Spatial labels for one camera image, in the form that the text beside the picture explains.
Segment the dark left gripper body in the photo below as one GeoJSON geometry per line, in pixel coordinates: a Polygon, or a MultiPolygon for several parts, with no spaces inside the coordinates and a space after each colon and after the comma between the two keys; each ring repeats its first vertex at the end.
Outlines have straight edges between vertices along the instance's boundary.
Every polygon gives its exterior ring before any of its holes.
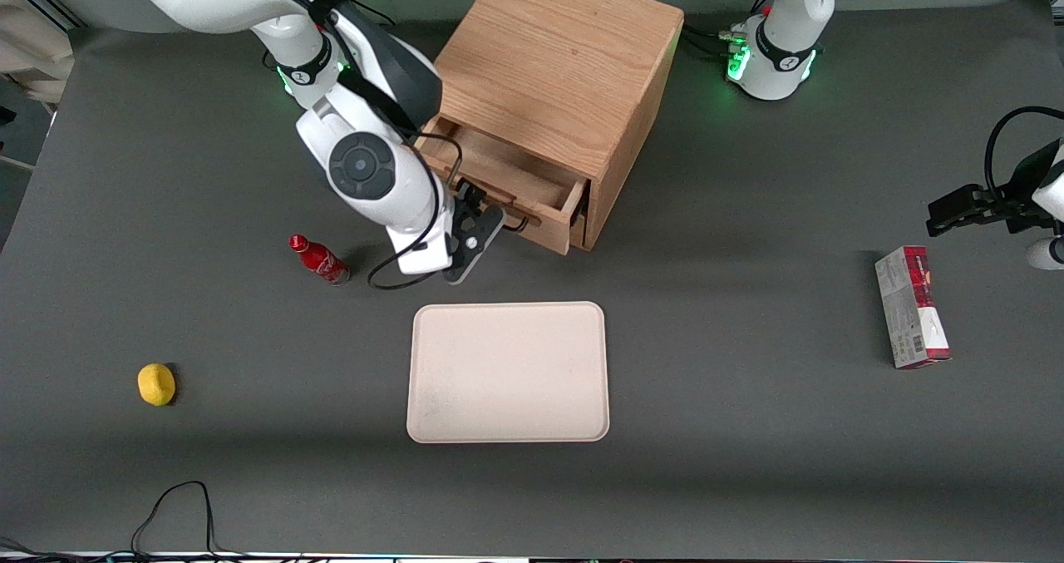
{"type": "Polygon", "coordinates": [[[994,180],[994,146],[985,154],[990,191],[990,222],[1005,222],[1008,232],[1033,227],[1062,230],[1062,143],[1052,140],[1023,158],[1007,183],[994,180]]]}

